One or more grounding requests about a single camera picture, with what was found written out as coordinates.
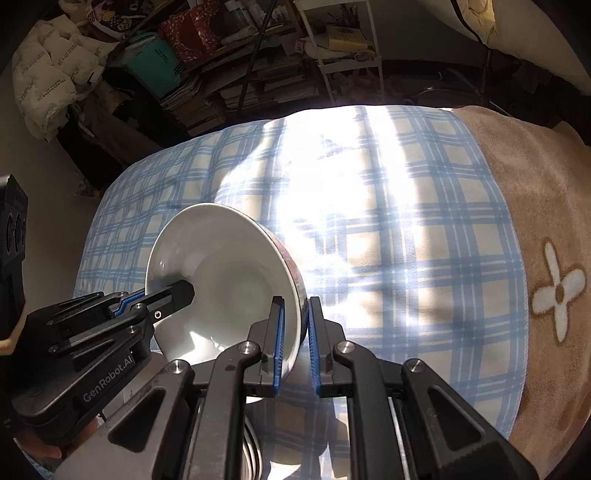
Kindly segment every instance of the white flower pattern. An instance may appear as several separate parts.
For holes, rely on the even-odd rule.
[[[580,268],[574,268],[561,278],[554,245],[550,241],[546,241],[544,245],[544,256],[552,277],[552,285],[540,287],[534,292],[531,308],[535,314],[546,313],[554,309],[556,338],[559,343],[562,343],[569,326],[567,306],[585,288],[585,273]]]

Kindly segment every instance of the brown blanket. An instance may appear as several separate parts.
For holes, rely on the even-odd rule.
[[[509,438],[544,478],[591,411],[591,153],[564,122],[554,130],[480,107],[470,129],[514,221],[527,275],[527,376]]]

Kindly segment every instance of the white shelf unit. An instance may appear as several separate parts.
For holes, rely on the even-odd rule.
[[[331,5],[340,5],[340,4],[353,4],[353,3],[364,3],[368,9],[368,16],[369,16],[369,25],[371,26],[371,33],[372,33],[372,41],[374,42],[374,49],[376,56],[372,60],[367,61],[357,61],[354,59],[344,59],[344,60],[336,60],[331,63],[325,63],[322,58],[320,58],[320,53],[318,51],[318,45],[314,39],[314,33],[312,32],[312,28],[310,23],[308,22],[308,18],[306,17],[306,11],[312,10],[315,8],[322,8],[322,7],[330,7]],[[335,97],[333,96],[332,89],[330,88],[330,82],[328,79],[328,75],[334,72],[344,72],[346,70],[356,70],[356,69],[366,69],[369,67],[377,67],[379,73],[379,86],[382,94],[382,102],[384,101],[384,74],[382,72],[382,57],[379,54],[379,45],[378,45],[378,36],[375,33],[375,24],[374,24],[374,15],[371,11],[371,5],[369,4],[369,0],[294,0],[295,7],[301,14],[301,18],[306,26],[306,30],[308,35],[310,36],[310,40],[314,49],[316,50],[316,56],[318,57],[318,68],[324,77],[324,83],[326,84],[326,89],[329,91],[330,96],[330,103],[334,106],[335,105]]]

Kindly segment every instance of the plaid fabric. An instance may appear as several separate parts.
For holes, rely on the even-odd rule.
[[[501,191],[451,112],[305,111],[152,155],[105,195],[76,294],[141,288],[159,231],[198,202],[267,227],[349,339],[423,358],[509,435],[527,361],[524,266]],[[248,407],[271,479],[347,475],[346,407],[314,397],[309,369],[304,344],[280,397]]]

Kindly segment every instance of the white bowl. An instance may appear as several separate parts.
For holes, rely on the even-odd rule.
[[[156,239],[148,260],[146,294],[180,279],[195,289],[191,305],[155,324],[156,341],[168,360],[180,358],[195,365],[216,358],[245,340],[250,326],[268,317],[273,295],[281,295],[281,376],[287,376],[306,332],[307,299],[295,263],[274,236],[230,207],[188,207]]]

